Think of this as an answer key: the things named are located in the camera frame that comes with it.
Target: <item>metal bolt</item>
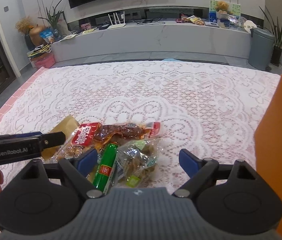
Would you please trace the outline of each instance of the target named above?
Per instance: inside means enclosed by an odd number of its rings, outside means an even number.
[[[100,190],[97,190],[97,189],[92,189],[92,190],[89,190],[88,192],[87,192],[87,196],[89,197],[89,198],[99,198],[99,197],[101,197],[102,196],[102,192],[100,191]]]
[[[177,197],[188,197],[190,192],[186,189],[178,189],[176,192],[174,192],[174,195]]]

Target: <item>trash can lid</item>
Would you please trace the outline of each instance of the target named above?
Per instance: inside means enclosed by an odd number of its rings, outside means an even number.
[[[274,35],[271,32],[269,32],[268,30],[263,30],[261,28],[254,28],[253,31],[254,31],[254,34],[260,35],[260,36],[267,38],[269,40],[274,41],[274,39],[275,39]]]

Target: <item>gray tile floor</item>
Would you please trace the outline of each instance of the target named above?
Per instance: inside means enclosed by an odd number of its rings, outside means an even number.
[[[77,58],[74,60],[66,60],[57,62],[53,67],[63,67],[71,65],[83,65],[101,62],[115,62],[115,61],[129,61],[129,60],[162,60],[165,58],[174,58],[185,61],[193,62],[207,62],[214,64],[223,64],[238,66],[243,68],[255,69],[252,67],[247,59],[228,57],[214,54],[204,53],[191,53],[191,52],[131,52],[131,53],[117,53],[108,55],[98,55],[85,58]],[[282,69],[271,65],[271,72],[275,74],[282,74]],[[0,108],[4,103],[13,95],[13,93],[31,77],[35,72],[36,68],[32,68],[30,64],[24,67],[21,71],[21,77],[15,79],[1,94],[0,94]]]

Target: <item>trash can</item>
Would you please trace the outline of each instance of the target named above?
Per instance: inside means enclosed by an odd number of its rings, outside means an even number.
[[[249,64],[259,70],[265,70],[271,61],[274,35],[260,28],[251,30],[252,43]]]

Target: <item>tablecloth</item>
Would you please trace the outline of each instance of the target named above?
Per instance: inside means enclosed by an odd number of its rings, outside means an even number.
[[[160,121],[166,150],[145,187],[172,193],[188,180],[186,148],[220,163],[255,166],[253,133],[279,76],[193,62],[134,61],[40,69],[0,111],[0,134],[49,132],[65,116],[112,124]],[[27,162],[2,165],[4,186]]]

